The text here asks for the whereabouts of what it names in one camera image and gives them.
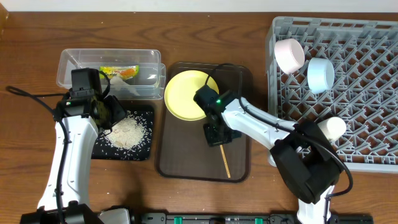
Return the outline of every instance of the wooden table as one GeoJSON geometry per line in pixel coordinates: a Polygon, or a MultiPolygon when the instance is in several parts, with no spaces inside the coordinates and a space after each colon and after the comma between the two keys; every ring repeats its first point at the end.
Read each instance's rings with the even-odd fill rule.
{"type": "MultiPolygon", "coordinates": [[[[265,38],[275,16],[397,20],[398,14],[12,12],[0,42],[0,222],[34,212],[47,183],[55,145],[54,121],[36,102],[5,92],[64,92],[55,84],[59,57],[68,48],[157,49],[167,67],[179,61],[231,62],[254,75],[256,106],[266,109],[265,38]]],[[[59,98],[43,99],[55,106],[59,98]]],[[[295,212],[297,199],[266,149],[252,144],[251,174],[241,184],[166,179],[154,169],[162,102],[157,108],[152,156],[144,162],[92,160],[94,211],[129,205],[138,212],[295,212]]],[[[398,220],[397,175],[354,173],[354,189],[334,198],[338,213],[368,213],[376,223],[398,220]]],[[[337,190],[347,186],[341,175],[337,190]]]]}

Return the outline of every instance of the food package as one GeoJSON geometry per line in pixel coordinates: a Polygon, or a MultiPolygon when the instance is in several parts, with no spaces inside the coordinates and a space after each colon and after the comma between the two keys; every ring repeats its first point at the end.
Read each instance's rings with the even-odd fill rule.
{"type": "MultiPolygon", "coordinates": [[[[107,74],[108,78],[120,77],[123,80],[128,80],[135,77],[138,74],[139,66],[125,66],[125,67],[109,67],[101,66],[100,71],[107,74]]],[[[99,74],[100,78],[105,78],[104,75],[99,74]]]]}

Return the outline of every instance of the plastic container lid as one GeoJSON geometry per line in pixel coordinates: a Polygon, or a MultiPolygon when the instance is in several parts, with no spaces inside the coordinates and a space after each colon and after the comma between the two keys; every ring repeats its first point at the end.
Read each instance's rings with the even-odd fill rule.
{"type": "MultiPolygon", "coordinates": [[[[160,100],[164,95],[166,69],[158,50],[144,49],[66,49],[61,53],[57,85],[72,87],[71,71],[78,68],[139,66],[138,74],[127,80],[130,85],[111,85],[110,95],[119,99],[160,100]]],[[[103,90],[108,84],[101,79],[103,90]]]]}

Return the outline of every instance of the gray dish rack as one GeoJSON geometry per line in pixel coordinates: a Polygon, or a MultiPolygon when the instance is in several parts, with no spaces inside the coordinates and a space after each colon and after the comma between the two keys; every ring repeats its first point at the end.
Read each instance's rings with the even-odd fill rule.
{"type": "Polygon", "coordinates": [[[398,173],[397,67],[398,22],[276,17],[266,37],[268,112],[298,122],[339,116],[347,130],[333,146],[350,170],[398,173]],[[301,43],[305,65],[286,75],[274,46],[289,38],[301,43]],[[313,57],[332,62],[332,90],[310,91],[307,67],[313,57]]]}

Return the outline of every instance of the black mat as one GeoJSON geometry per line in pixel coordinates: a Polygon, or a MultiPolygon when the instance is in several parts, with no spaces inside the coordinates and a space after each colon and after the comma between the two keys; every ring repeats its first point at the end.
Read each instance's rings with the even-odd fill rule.
{"type": "Polygon", "coordinates": [[[103,139],[104,133],[101,133],[94,143],[93,153],[91,155],[92,159],[143,161],[149,157],[155,118],[154,109],[151,106],[136,106],[133,101],[121,101],[121,104],[126,110],[131,112],[133,118],[143,118],[145,122],[142,122],[142,124],[148,133],[148,137],[144,139],[142,145],[139,147],[134,146],[131,149],[118,149],[110,146],[103,139]]]}
{"type": "MultiPolygon", "coordinates": [[[[186,70],[199,70],[210,73],[217,65],[200,63],[176,63],[169,69],[168,80],[186,70]]],[[[243,96],[252,95],[251,72],[244,72],[243,96]]],[[[231,67],[219,70],[213,77],[220,94],[227,90],[237,90],[239,77],[231,67]]],[[[206,118],[199,121],[183,121],[168,110],[164,114],[164,130],[160,149],[157,153],[156,168],[165,177],[211,180],[220,182],[241,182],[249,174],[250,143],[243,134],[239,139],[224,145],[231,178],[229,179],[221,155],[220,147],[209,147],[203,132],[206,118]]]]}

